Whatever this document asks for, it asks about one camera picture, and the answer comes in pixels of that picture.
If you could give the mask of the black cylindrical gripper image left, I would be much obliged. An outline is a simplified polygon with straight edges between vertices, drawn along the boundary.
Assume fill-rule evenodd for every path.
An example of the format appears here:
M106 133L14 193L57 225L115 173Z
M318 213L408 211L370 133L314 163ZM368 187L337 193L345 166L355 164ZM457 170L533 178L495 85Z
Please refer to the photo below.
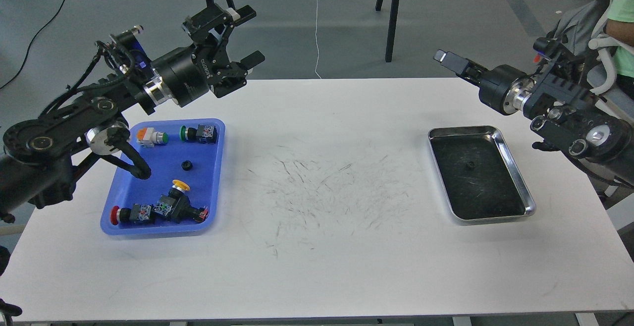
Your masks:
M179 107L185 107L209 90L216 98L222 98L244 87L249 72L263 63L265 56L255 51L240 61L231 61L226 46L233 30L256 15L249 5L234 10L222 9L213 3L194 16L186 17L183 30L193 44L152 60L152 102L158 106L172 100ZM212 66L211 89L208 75L199 68L202 60L206 60L206 66Z

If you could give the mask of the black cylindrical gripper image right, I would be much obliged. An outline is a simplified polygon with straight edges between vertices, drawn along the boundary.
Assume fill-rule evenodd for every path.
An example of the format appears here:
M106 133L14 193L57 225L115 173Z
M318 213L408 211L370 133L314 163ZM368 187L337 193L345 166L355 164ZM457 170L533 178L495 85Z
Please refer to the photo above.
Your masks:
M510 65L503 64L489 71L473 60L441 49L434 54L434 60L458 78L478 86L480 102L503 115L519 111L513 105L514 98L521 90L532 89L535 83L527 73Z

